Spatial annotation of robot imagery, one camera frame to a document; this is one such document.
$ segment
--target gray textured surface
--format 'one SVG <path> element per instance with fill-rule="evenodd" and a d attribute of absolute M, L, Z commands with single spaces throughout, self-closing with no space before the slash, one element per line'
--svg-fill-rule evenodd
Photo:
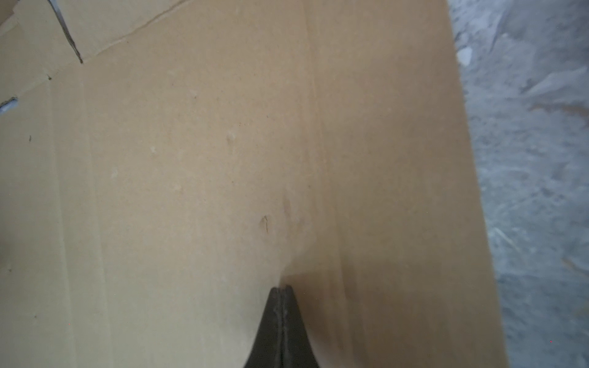
<path fill-rule="evenodd" d="M 589 1 L 448 2 L 511 367 L 589 367 Z"/>

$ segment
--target cardboard sheet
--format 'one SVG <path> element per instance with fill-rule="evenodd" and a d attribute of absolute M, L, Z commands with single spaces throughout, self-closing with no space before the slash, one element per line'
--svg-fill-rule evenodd
<path fill-rule="evenodd" d="M 0 23 L 6 21 L 12 15 L 12 8 L 18 0 L 0 1 Z"/>
<path fill-rule="evenodd" d="M 0 101 L 22 96 L 47 79 L 33 46 L 19 24 L 0 35 Z"/>
<path fill-rule="evenodd" d="M 14 14 L 44 67 L 45 77 L 51 77 L 69 63 L 77 62 L 49 1 L 19 0 Z"/>
<path fill-rule="evenodd" d="M 189 1 L 70 57 L 0 116 L 11 366 L 239 367 L 280 283 L 322 367 L 507 366 L 444 2 Z"/>
<path fill-rule="evenodd" d="M 181 1 L 59 0 L 57 4 L 82 58 L 86 60 Z"/>

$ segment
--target dark pointed object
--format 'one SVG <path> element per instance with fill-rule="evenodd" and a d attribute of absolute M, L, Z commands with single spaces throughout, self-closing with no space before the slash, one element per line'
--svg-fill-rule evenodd
<path fill-rule="evenodd" d="M 244 368 L 319 368 L 291 286 L 270 290 Z"/>

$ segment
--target cardboard slit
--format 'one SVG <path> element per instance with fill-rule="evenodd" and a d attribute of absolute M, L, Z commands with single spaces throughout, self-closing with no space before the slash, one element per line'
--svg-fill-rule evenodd
<path fill-rule="evenodd" d="M 15 108 L 18 105 L 18 99 L 12 97 L 10 100 L 4 101 L 0 104 L 0 115 L 4 114 L 8 110 Z"/>
<path fill-rule="evenodd" d="M 65 34 L 66 39 L 68 40 L 68 43 L 70 44 L 70 46 L 72 46 L 72 49 L 74 49 L 75 55 L 78 57 L 80 64 L 83 64 L 84 60 L 82 60 L 82 56 L 80 55 L 78 48 L 75 46 L 74 39 L 72 38 L 70 31 L 68 30 L 68 26 L 67 26 L 67 24 L 65 24 L 64 17 L 61 15 L 61 10 L 59 10 L 59 6 L 57 5 L 57 0 L 48 0 L 48 1 L 49 1 L 49 4 L 51 4 L 51 8 L 53 9 L 53 12 L 55 12 L 55 16 L 57 17 L 57 20 L 59 21 L 59 25 L 61 26 L 61 29 L 63 29 L 63 31 L 64 31 L 64 34 Z"/>

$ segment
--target concrete floor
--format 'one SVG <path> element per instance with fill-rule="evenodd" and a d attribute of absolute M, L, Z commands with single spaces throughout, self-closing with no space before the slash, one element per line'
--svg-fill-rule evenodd
<path fill-rule="evenodd" d="M 448 2 L 511 367 L 589 367 L 589 0 Z"/>

